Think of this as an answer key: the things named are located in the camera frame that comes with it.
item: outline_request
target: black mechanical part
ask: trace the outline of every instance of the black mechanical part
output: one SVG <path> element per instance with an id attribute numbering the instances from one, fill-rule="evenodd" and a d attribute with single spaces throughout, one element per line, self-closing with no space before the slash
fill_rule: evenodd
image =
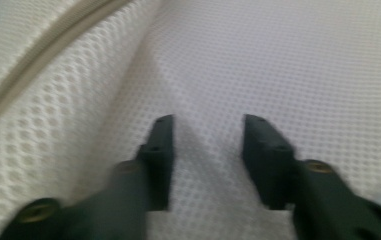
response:
<path id="1" fill-rule="evenodd" d="M 281 146 L 286 154 L 277 154 Z M 294 205 L 299 240 L 381 240 L 381 207 L 353 194 L 330 165 L 298 161 L 292 149 L 266 120 L 246 115 L 242 158 L 262 203 Z"/>
<path id="2" fill-rule="evenodd" d="M 173 116 L 157 119 L 134 160 L 119 163 L 107 187 L 70 207 L 55 199 L 21 209 L 0 240 L 144 240 L 146 212 L 169 206 Z"/>

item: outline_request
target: white surface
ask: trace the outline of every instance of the white surface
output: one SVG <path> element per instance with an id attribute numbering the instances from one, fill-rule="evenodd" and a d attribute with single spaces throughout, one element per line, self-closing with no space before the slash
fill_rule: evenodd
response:
<path id="1" fill-rule="evenodd" d="M 170 113 L 172 211 L 150 214 L 150 239 L 293 239 L 288 215 L 260 206 L 241 164 L 245 113 L 273 122 L 301 158 L 336 166 L 360 195 L 381 193 L 381 1 L 164 1 L 121 77 L 115 66 L 126 64 L 106 56 L 131 56 L 121 38 L 138 38 L 124 31 L 110 42 L 103 32 L 143 12 L 92 30 L 107 46 L 83 36 L 36 79 L 40 102 L 31 88 L 0 119 L 0 221 L 32 198 L 97 189 Z"/>

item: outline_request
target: white cloth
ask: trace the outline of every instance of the white cloth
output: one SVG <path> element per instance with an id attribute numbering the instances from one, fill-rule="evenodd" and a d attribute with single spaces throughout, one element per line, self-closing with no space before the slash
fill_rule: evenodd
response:
<path id="1" fill-rule="evenodd" d="M 69 46 L 0 117 L 0 223 L 31 199 L 95 191 L 171 113 L 172 208 L 150 214 L 149 239 L 293 239 L 241 163 L 245 113 L 356 193 L 381 193 L 381 1 L 164 1 L 137 49 L 157 7 L 139 3 Z"/>

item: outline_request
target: zipper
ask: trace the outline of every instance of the zipper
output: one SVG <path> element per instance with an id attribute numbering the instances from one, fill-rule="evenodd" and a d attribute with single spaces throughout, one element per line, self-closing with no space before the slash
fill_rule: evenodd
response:
<path id="1" fill-rule="evenodd" d="M 0 114 L 32 79 L 87 29 L 133 0 L 82 0 L 63 14 L 19 60 L 0 85 Z"/>

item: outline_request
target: brass screw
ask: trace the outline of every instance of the brass screw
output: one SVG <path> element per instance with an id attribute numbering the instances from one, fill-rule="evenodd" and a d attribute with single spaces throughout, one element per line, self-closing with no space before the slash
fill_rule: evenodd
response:
<path id="1" fill-rule="evenodd" d="M 18 221 L 21 223 L 40 222 L 53 215 L 55 211 L 55 206 L 50 204 L 31 206 L 22 211 L 19 215 Z"/>
<path id="2" fill-rule="evenodd" d="M 331 173 L 333 170 L 324 163 L 321 162 L 309 162 L 307 165 L 308 169 L 313 171 L 313 172 L 318 172 L 318 173 Z"/>

